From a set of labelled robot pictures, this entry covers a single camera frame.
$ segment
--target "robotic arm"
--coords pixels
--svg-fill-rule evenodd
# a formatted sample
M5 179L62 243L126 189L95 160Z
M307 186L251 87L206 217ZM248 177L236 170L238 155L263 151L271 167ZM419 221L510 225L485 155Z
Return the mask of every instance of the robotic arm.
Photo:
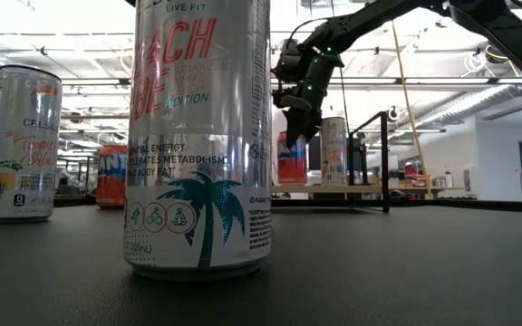
M522 71L522 21L505 0L378 0L362 10L333 17L303 42L287 42L273 73L279 88L274 104L287 118L287 147L300 135L307 140L319 130L321 106L335 68L343 67L339 53L361 36L387 21L423 7L452 19L471 32L488 38ZM296 86L284 89L282 82Z

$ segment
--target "railing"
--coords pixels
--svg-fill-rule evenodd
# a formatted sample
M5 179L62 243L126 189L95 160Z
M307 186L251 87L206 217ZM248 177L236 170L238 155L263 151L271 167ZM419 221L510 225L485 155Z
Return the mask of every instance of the railing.
M360 132L361 129L368 126L372 122L380 119L380 138L382 140L382 210L384 213L390 211L390 190L388 188L388 113L386 111L378 112L376 115L371 117L369 120L363 123L362 126L354 129L350 132L348 138L348 169L350 170L350 186L355 185L355 176L353 174L353 153L355 148L353 147L353 137ZM368 172L365 166L366 150L363 151L362 157L362 185L368 186Z

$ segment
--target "black table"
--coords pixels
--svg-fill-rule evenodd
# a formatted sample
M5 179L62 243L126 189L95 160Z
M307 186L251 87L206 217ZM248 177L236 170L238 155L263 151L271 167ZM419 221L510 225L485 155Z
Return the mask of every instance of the black table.
M123 213L0 225L0 325L522 325L522 214L445 207L274 215L260 273L158 283L122 260Z

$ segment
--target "orange object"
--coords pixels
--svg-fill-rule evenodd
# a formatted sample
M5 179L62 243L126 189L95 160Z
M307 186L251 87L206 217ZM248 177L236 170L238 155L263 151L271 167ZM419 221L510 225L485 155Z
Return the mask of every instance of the orange object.
M290 149L285 145L286 132L277 138L277 175L280 185L298 185L307 183L307 162L305 158L305 137L299 136Z
M127 147L106 145L100 152L96 205L124 206L126 202Z

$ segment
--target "silver energy drink can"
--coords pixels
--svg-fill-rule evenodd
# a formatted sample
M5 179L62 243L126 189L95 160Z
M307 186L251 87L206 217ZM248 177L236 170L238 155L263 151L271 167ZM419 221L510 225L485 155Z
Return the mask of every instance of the silver energy drink can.
M53 212L62 81L39 69L0 69L0 222Z
M347 185L348 143L344 118L325 118L322 141L322 185Z
M137 1L124 259L217 280L271 246L269 0Z

